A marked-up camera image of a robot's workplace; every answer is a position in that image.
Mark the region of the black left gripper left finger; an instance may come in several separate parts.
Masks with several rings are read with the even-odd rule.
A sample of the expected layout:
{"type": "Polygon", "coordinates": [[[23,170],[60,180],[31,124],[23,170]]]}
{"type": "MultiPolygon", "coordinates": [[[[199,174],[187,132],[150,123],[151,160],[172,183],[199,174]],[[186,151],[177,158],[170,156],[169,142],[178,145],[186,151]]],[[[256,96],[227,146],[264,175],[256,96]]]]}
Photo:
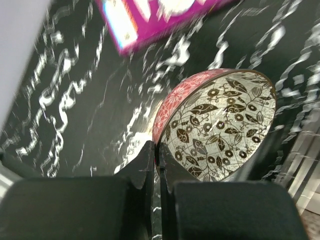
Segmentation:
{"type": "Polygon", "coordinates": [[[155,144],[114,175],[25,178],[0,202],[3,240],[149,240],[155,144]]]}

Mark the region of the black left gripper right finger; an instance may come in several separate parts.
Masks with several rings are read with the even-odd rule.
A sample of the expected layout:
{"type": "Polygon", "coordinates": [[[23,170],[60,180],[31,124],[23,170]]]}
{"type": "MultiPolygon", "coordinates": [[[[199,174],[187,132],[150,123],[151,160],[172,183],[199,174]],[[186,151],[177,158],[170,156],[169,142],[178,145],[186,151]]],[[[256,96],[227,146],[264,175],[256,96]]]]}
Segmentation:
{"type": "Polygon", "coordinates": [[[165,240],[307,240],[289,193],[264,181],[201,182],[158,146],[165,240]]]}

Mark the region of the pink floral patterned bowl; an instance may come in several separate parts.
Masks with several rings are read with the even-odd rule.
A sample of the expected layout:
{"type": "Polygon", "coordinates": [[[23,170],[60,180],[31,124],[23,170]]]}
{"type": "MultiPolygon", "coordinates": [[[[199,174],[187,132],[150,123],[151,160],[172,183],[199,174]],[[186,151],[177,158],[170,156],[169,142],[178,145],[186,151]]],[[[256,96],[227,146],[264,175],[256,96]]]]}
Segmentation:
{"type": "Polygon", "coordinates": [[[262,73],[220,68],[196,73],[163,100],[152,140],[202,182],[219,182],[242,167],[265,139],[276,93],[262,73]]]}

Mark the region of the wire dish rack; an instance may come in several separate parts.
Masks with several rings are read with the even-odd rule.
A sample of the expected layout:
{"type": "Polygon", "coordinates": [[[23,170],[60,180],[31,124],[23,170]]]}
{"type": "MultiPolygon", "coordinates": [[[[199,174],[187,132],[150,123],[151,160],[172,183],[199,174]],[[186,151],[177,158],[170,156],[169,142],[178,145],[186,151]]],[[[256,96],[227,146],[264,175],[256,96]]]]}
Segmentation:
{"type": "Polygon", "coordinates": [[[320,184],[320,133],[301,132],[286,163],[288,169],[283,185],[298,211],[303,213],[320,184]]]}

